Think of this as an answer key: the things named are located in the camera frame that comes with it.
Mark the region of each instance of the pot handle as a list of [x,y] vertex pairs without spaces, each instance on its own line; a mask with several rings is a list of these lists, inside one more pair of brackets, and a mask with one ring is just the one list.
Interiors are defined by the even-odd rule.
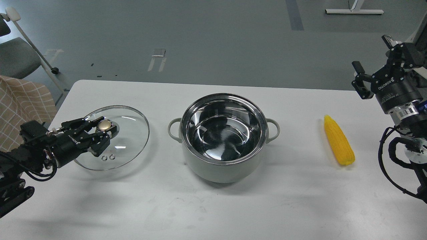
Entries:
[[279,136],[279,134],[280,134],[280,127],[279,127],[279,124],[276,121],[274,121],[273,119],[266,118],[266,120],[267,120],[268,123],[273,123],[276,126],[276,128],[277,128],[276,135],[274,137],[272,137],[272,138],[267,138],[266,143],[269,143],[269,142],[273,141],[274,139],[276,139]]
[[180,138],[178,138],[178,137],[175,137],[174,135],[172,135],[172,133],[170,132],[170,127],[172,127],[172,125],[174,124],[174,123],[177,123],[177,122],[181,122],[181,118],[179,117],[179,118],[175,118],[174,120],[172,120],[172,121],[170,121],[170,123],[169,123],[169,126],[167,126],[167,133],[169,133],[169,136],[171,137],[171,138],[173,138],[173,139],[175,139],[177,142],[179,142],[179,143],[182,143],[182,139],[180,139]]

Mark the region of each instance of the corn cob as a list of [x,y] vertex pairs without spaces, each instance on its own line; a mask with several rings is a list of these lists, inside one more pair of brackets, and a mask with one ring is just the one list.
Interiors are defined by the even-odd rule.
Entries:
[[329,115],[325,115],[324,121],[326,136],[336,160],[341,165],[352,164],[355,160],[354,152],[341,128]]

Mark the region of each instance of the screw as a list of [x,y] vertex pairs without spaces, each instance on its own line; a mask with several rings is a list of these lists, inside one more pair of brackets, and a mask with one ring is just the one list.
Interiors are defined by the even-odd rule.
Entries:
[[34,194],[34,189],[30,189],[27,192],[27,197],[31,197]]

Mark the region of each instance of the white table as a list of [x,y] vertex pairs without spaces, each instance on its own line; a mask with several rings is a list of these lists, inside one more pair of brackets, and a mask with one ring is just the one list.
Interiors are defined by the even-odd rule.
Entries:
[[[167,133],[193,101],[217,92],[247,97],[282,130],[263,149],[260,166],[234,184],[196,176]],[[379,139],[393,122],[376,100],[353,91],[81,80],[51,127],[107,105],[146,115],[144,151],[112,171],[71,162],[48,182],[26,178],[35,194],[0,220],[1,239],[426,238],[427,205],[393,187],[378,166]],[[333,158],[325,114],[346,134],[353,165]],[[386,167],[396,182],[418,187],[413,171],[387,158]]]

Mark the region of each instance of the cooking pot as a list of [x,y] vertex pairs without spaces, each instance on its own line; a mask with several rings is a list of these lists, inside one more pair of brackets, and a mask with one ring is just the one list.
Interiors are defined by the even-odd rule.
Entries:
[[[177,122],[178,137],[170,132]],[[267,123],[277,128],[272,138]],[[191,104],[181,118],[169,123],[168,133],[182,143],[185,160],[193,172],[209,181],[227,183],[239,181],[257,168],[259,152],[279,136],[280,127],[248,99],[219,93]]]

